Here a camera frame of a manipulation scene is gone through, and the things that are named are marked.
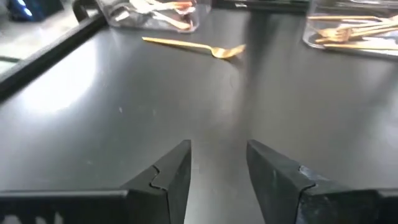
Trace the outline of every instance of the spoon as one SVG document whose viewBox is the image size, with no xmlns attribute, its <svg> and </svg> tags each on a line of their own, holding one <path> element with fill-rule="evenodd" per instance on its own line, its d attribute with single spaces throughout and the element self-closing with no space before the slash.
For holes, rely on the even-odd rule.
<svg viewBox="0 0 398 224">
<path fill-rule="evenodd" d="M 169 44 L 169 45 L 177 45 L 177 46 L 185 46 L 185 47 L 197 47 L 211 50 L 211 54 L 216 58 L 230 58 L 237 54 L 240 54 L 244 51 L 246 45 L 239 45 L 232 49 L 223 49 L 220 47 L 210 47 L 205 44 L 196 44 L 191 42 L 184 42 L 179 40 L 169 40 L 169 39 L 160 39 L 160 38 L 152 38 L 152 37 L 143 37 L 145 41 L 161 43 L 161 44 Z"/>
</svg>

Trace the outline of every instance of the plastic container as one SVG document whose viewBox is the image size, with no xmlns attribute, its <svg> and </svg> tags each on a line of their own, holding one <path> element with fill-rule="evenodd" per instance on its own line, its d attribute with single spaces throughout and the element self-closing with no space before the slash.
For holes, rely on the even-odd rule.
<svg viewBox="0 0 398 224">
<path fill-rule="evenodd" d="M 313 0 L 303 40 L 318 49 L 398 55 L 398 1 Z"/>
<path fill-rule="evenodd" d="M 193 32 L 211 0 L 97 0 L 111 26 Z"/>
</svg>

